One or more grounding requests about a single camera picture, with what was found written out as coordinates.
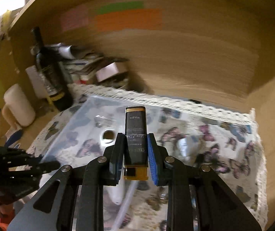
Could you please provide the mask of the white handheld massager device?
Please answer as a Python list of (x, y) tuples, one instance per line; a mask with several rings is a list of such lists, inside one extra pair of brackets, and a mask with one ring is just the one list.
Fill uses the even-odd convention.
[[(100, 136), (100, 145), (102, 150), (115, 144), (118, 130), (118, 126), (115, 125), (104, 128)], [(104, 190), (107, 192), (112, 203), (115, 205), (121, 205), (125, 197), (125, 181), (122, 175), (117, 186), (104, 186)]]

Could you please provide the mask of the clear plastic storage box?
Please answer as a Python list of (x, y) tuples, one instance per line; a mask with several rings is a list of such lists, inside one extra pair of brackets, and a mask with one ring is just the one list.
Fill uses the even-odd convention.
[(102, 156), (100, 136), (104, 128), (115, 125), (118, 133), (124, 132), (125, 110), (131, 105), (127, 101), (89, 97), (60, 131), (42, 161), (58, 161), (76, 168)]

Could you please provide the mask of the cream ceramic mug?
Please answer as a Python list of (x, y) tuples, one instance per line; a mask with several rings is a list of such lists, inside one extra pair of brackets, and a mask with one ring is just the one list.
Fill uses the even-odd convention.
[(4, 93), (3, 98), (5, 105), (2, 115), (12, 128), (27, 127), (32, 124), (36, 113), (19, 84), (12, 85)]

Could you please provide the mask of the butterfly print lace cloth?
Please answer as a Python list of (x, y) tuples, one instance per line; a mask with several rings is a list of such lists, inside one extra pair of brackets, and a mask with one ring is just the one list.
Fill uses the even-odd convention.
[(230, 187), (261, 228), (267, 223), (267, 170), (253, 113), (242, 114), (183, 99), (99, 86), (73, 85), (76, 104), (57, 114), (28, 149), (44, 156), (60, 131), (91, 96), (146, 107), (147, 129), (170, 156), (194, 167), (207, 165)]

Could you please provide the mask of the small pink white box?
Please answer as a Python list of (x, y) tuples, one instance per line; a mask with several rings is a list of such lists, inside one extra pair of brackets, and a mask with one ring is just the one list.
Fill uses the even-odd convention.
[(96, 72), (96, 79), (98, 82), (103, 82), (116, 75), (126, 73), (128, 71), (127, 65), (124, 62), (113, 62)]

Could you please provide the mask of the stack of books and papers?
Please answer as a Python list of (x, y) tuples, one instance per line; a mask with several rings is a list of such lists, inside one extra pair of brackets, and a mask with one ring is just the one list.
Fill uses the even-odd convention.
[(75, 45), (58, 43), (45, 45), (45, 47), (55, 54), (67, 84), (80, 82), (78, 73), (104, 58), (102, 53)]

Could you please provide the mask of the dark wine bottle elephant label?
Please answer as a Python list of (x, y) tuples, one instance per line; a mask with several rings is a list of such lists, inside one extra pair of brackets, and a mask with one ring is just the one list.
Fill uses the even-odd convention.
[(44, 83), (53, 105), (61, 112), (73, 105), (56, 53), (44, 45), (39, 27), (32, 29), (36, 41), (36, 64), (39, 76)]

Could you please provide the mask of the orange sticky note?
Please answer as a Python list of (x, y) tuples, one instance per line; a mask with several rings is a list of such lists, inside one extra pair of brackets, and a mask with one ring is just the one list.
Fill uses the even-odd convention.
[(160, 30), (162, 28), (162, 10), (143, 8), (96, 15), (95, 25), (100, 32), (124, 29)]

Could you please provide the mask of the pink sticky note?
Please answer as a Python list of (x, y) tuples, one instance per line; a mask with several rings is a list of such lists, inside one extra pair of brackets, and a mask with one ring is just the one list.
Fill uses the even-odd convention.
[(82, 28), (88, 25), (88, 9), (85, 5), (73, 7), (60, 16), (60, 24), (63, 32)]

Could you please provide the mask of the green sticky note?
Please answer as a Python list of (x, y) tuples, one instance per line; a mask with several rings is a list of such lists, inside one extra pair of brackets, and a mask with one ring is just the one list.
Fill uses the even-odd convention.
[(109, 14), (114, 12), (121, 12), (124, 10), (133, 10), (133, 9), (143, 9), (144, 1), (129, 1), (129, 2), (119, 2), (119, 3), (110, 3), (104, 6), (101, 6), (96, 9), (97, 15)]

